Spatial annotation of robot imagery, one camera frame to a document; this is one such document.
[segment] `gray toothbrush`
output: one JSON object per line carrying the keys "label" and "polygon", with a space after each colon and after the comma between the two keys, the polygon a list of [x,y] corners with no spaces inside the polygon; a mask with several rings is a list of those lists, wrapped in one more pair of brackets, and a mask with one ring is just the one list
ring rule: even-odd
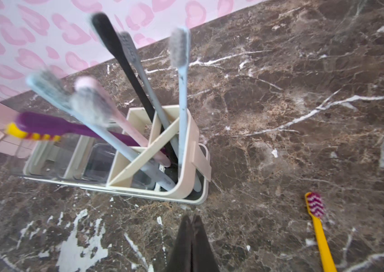
{"label": "gray toothbrush", "polygon": [[[157,95],[154,93],[153,88],[151,87],[150,81],[148,80],[148,77],[147,77],[147,74],[145,73],[144,67],[142,66],[142,63],[140,62],[139,55],[137,54],[137,49],[135,47],[135,44],[134,44],[130,34],[127,31],[123,31],[123,32],[118,33],[118,38],[121,41],[125,57],[135,67],[137,73],[139,74],[140,79],[142,80],[142,82],[145,86],[145,89],[148,92],[148,96],[151,100],[151,103],[153,104],[154,109],[157,112],[157,116],[159,117],[160,122],[163,125],[163,128],[167,129],[171,125],[171,123],[169,122],[167,115],[166,115],[165,111],[163,110],[162,105],[160,104],[160,102],[157,98]],[[178,137],[174,136],[170,142],[171,142],[172,148],[175,152],[175,155],[177,155],[177,157],[178,157],[179,166],[180,166],[181,165],[180,160],[182,158],[179,157]],[[199,180],[198,175],[195,175],[194,190],[197,192],[201,191],[201,182]]]}

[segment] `beige plastic holder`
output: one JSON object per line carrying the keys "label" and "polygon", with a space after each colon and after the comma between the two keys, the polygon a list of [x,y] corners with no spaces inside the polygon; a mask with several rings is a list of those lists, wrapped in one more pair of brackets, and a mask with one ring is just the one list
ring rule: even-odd
{"label": "beige plastic holder", "polygon": [[[160,134],[161,123],[157,118],[157,114],[154,117],[154,122],[151,123],[143,107],[129,109],[127,119],[135,128],[137,128],[137,130],[140,131],[140,133],[148,137],[149,143],[147,147],[132,147],[136,152],[140,153],[140,155],[132,162],[127,160],[119,152],[116,152],[109,172],[108,182],[105,185],[79,183],[77,180],[76,182],[70,182],[37,177],[26,178],[60,185],[77,186],[86,190],[111,194],[136,196],[146,199],[174,201],[188,204],[201,204],[207,198],[208,183],[211,181],[210,154],[208,149],[203,144],[198,143],[199,129],[189,111],[188,130],[186,136],[187,144],[183,160],[184,163],[176,186],[167,192],[161,191],[161,188],[158,185],[154,190],[131,188],[133,175],[140,169],[141,166],[151,160],[154,154],[163,148],[163,146],[178,133],[178,105],[164,106],[163,108],[171,121],[171,125],[162,134]],[[69,162],[65,175],[66,177],[64,178],[70,178],[71,176],[78,177],[84,171],[84,169],[80,169],[81,167],[79,166],[85,165],[85,162],[87,162],[92,144],[93,141],[91,141],[90,138],[86,136],[80,137],[72,155],[72,159]],[[29,172],[27,170],[33,168],[33,170],[30,171],[33,173],[33,171],[36,170],[35,168],[39,167],[42,162],[45,162],[46,160],[54,160],[54,156],[57,152],[54,150],[56,147],[51,147],[51,145],[51,143],[39,142],[39,144],[37,144],[37,148],[35,148],[29,160],[26,162],[24,172]],[[202,194],[199,198],[195,198],[194,200],[185,199],[193,190],[196,170],[202,174],[204,179]]]}

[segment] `gray bristles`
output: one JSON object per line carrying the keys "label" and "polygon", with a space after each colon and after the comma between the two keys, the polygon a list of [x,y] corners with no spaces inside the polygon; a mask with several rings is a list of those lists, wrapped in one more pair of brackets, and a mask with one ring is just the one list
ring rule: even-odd
{"label": "gray bristles", "polygon": [[74,111],[80,113],[91,124],[107,127],[113,114],[109,103],[90,87],[82,87],[69,100]]}
{"label": "gray bristles", "polygon": [[117,33],[117,35],[128,62],[134,63],[137,60],[137,50],[130,34],[127,31],[122,31]]}
{"label": "gray bristles", "polygon": [[49,70],[30,74],[26,78],[26,84],[53,106],[62,110],[70,109],[68,102],[70,93],[65,90],[60,79]]}
{"label": "gray bristles", "polygon": [[169,38],[169,51],[171,66],[179,68],[186,65],[188,61],[188,30],[176,28]]}

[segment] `toothbrush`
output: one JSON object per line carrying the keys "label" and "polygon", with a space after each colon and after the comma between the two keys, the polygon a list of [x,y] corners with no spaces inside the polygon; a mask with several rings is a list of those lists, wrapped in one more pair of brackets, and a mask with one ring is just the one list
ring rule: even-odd
{"label": "toothbrush", "polygon": [[[157,116],[160,119],[160,122],[163,125],[164,129],[167,129],[169,125],[171,124],[169,120],[167,119],[167,115],[165,111],[162,108],[162,105],[160,104],[159,100],[157,99],[157,95],[154,93],[153,88],[151,87],[150,81],[148,80],[147,74],[145,73],[144,67],[142,66],[142,63],[140,62],[139,55],[137,54],[137,49],[135,47],[135,44],[133,40],[131,39],[131,36],[128,32],[123,31],[118,33],[119,40],[121,41],[122,48],[124,49],[125,57],[127,60],[133,64],[135,67],[137,74],[139,74],[140,79],[144,83],[145,89],[148,92],[148,96],[150,97],[151,102],[154,105],[154,108],[156,109]],[[171,158],[174,158],[175,156],[178,156],[178,137],[174,136],[171,139],[171,145],[173,148],[173,151],[175,154],[169,154]],[[199,180],[199,177],[197,174],[195,174],[195,183],[194,183],[194,190],[197,192],[201,191],[201,182]]]}
{"label": "toothbrush", "polygon": [[326,242],[320,218],[325,214],[322,199],[318,193],[309,192],[305,194],[307,211],[313,219],[314,231],[316,233],[317,246],[319,247],[320,258],[324,272],[337,272],[336,266],[331,256],[330,248]]}
{"label": "toothbrush", "polygon": [[[128,160],[137,158],[138,154],[129,146],[121,142],[105,128],[86,122],[85,115],[76,112],[69,102],[69,94],[62,86],[60,80],[50,71],[40,71],[29,75],[26,78],[26,84],[38,95],[47,100],[53,106],[73,115],[88,128],[100,135],[107,143],[112,145]],[[165,173],[160,171],[157,166],[150,162],[145,163],[141,170],[154,179],[163,189],[169,191],[175,187],[175,183]]]}
{"label": "toothbrush", "polygon": [[[6,133],[17,138],[31,140],[58,141],[66,133],[74,133],[92,138],[100,138],[98,134],[82,124],[74,124],[60,117],[35,113],[21,112],[6,128]],[[139,144],[128,135],[111,132],[128,146]]]}
{"label": "toothbrush", "polygon": [[[86,117],[86,120],[90,121],[91,118],[94,116],[107,116],[113,121],[115,121],[120,127],[124,129],[126,133],[128,133],[135,141],[140,144],[141,146],[148,146],[148,139],[146,139],[135,127],[133,127],[129,121],[122,115],[122,113],[116,108],[112,97],[110,94],[102,87],[99,82],[94,79],[93,77],[79,77],[74,85],[74,88],[77,93],[82,95],[87,95],[88,97],[92,97],[95,93],[99,94],[100,99],[104,100],[104,102],[101,102],[100,105],[105,105],[106,107],[98,107],[96,105],[97,99],[93,99],[92,101],[87,101],[85,103],[86,106],[91,105],[93,107],[94,112],[98,112],[98,108],[103,109],[103,114],[91,114],[88,117]],[[81,107],[80,104],[76,104],[73,106],[73,108]],[[93,124],[97,124],[98,121],[94,120],[92,122]],[[171,161],[162,153],[157,152],[156,155],[154,155],[154,159],[159,162],[161,165],[165,167],[171,166]]]}
{"label": "toothbrush", "polygon": [[180,107],[180,129],[178,132],[178,167],[183,164],[186,133],[188,128],[187,82],[191,34],[186,27],[176,28],[169,39],[171,66],[178,69],[178,104]]}
{"label": "toothbrush", "polygon": [[118,35],[113,29],[109,18],[104,13],[93,14],[91,17],[91,25],[95,30],[95,33],[98,34],[100,40],[103,42],[104,46],[119,62],[119,65],[122,70],[124,70],[124,73],[133,86],[133,89],[135,89],[137,97],[139,97],[140,102],[144,106],[145,111],[152,122],[154,119],[154,108],[137,80],[133,69],[131,69],[131,66],[124,55]]}

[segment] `yellow toothbrush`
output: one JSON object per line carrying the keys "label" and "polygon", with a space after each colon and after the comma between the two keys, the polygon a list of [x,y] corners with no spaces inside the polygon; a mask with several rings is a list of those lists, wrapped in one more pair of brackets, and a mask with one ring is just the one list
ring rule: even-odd
{"label": "yellow toothbrush", "polygon": [[317,246],[319,247],[320,258],[324,272],[337,272],[336,266],[331,256],[330,248],[326,242],[320,218],[325,214],[322,199],[318,193],[309,192],[305,194],[307,211],[313,219],[314,231],[316,233]]}

